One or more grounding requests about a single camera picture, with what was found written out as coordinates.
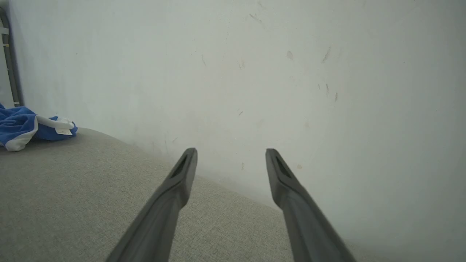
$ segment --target white wall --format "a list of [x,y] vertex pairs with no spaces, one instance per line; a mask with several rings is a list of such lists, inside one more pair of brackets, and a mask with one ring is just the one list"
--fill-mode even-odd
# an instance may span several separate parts
[[171,162],[195,146],[197,175],[270,205],[264,153],[275,147],[343,238],[410,262],[466,256],[465,10],[461,0],[10,4],[32,110]]

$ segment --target clothing label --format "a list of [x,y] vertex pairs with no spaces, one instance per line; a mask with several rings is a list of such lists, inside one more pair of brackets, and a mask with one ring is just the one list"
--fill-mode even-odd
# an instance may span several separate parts
[[68,135],[68,136],[72,136],[72,135],[73,135],[69,129],[55,128],[55,131],[56,131],[57,134],[59,134],[59,135]]

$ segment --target blue cloth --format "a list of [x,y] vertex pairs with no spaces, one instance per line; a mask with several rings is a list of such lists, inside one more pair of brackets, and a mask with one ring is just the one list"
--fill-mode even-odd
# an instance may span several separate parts
[[[57,133],[62,130],[70,134]],[[23,149],[31,138],[62,140],[76,136],[77,130],[75,123],[65,118],[45,118],[24,106],[5,109],[0,104],[0,143],[9,151]]]

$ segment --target scuff mark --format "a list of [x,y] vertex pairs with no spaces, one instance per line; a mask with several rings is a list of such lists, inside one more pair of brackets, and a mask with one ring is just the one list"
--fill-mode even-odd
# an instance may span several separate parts
[[260,20],[258,17],[257,17],[257,14],[249,14],[250,17],[252,17],[252,19],[254,19],[256,22],[258,22],[264,29],[265,29],[265,25],[264,23],[262,22],[262,20]]
[[264,10],[267,10],[267,7],[265,7],[260,1],[257,1],[257,4]]
[[332,50],[332,47],[329,47],[329,50],[327,51],[327,53],[325,54],[325,56],[322,59],[322,64],[325,63],[325,61],[329,58],[331,50]]
[[204,65],[207,67],[206,62],[204,61],[204,55],[201,55],[201,60],[202,60],[202,62],[204,63]]
[[291,53],[291,51],[288,51],[288,52],[287,52],[287,58],[288,58],[289,60],[291,60],[291,61],[294,61],[294,59],[293,59],[293,53]]
[[244,68],[244,60],[241,60],[241,64],[240,64],[240,62],[238,61],[238,66],[240,67],[241,70],[243,70],[243,68]]

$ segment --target gray fabric surface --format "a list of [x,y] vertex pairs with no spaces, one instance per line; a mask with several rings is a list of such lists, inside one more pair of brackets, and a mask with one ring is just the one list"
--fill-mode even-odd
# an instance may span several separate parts
[[[0,261],[104,261],[168,172],[137,148],[84,128],[20,152],[0,148]],[[170,261],[292,260],[280,211],[196,176]]]

